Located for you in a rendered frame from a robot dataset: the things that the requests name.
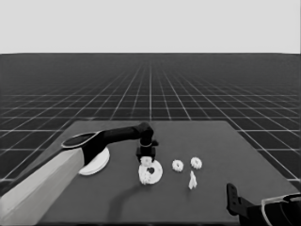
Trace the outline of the white round carrier with pins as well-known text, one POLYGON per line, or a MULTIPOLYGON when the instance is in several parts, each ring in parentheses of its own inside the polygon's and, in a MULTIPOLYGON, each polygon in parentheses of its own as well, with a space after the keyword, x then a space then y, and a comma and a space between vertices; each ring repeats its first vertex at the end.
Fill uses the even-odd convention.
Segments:
POLYGON ((141 176, 147 174, 150 176, 149 185, 158 183, 163 176, 163 168, 161 164, 157 160, 155 160, 149 167, 143 167, 142 165, 140 165, 138 169, 139 180, 141 176))

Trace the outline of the small white T-shaped piece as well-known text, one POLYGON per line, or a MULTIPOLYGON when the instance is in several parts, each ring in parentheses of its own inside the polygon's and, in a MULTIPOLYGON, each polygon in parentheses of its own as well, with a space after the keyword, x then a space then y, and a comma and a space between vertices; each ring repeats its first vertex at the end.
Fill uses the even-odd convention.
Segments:
POLYGON ((189 180, 188 187, 189 187, 190 189, 193 189, 193 188, 196 188, 197 185, 198 185, 198 182, 197 182, 196 175, 195 175, 195 173, 191 170, 191 171, 190 171, 190 180, 189 180))

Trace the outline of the large thick white disc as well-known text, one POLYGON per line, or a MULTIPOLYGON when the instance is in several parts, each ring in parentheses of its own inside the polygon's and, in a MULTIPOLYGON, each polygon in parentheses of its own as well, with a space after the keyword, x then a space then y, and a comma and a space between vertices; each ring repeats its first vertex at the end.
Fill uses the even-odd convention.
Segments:
POLYGON ((109 162, 110 152, 105 147, 100 153, 98 153, 86 166, 79 170, 80 175, 89 176, 102 170, 109 162))

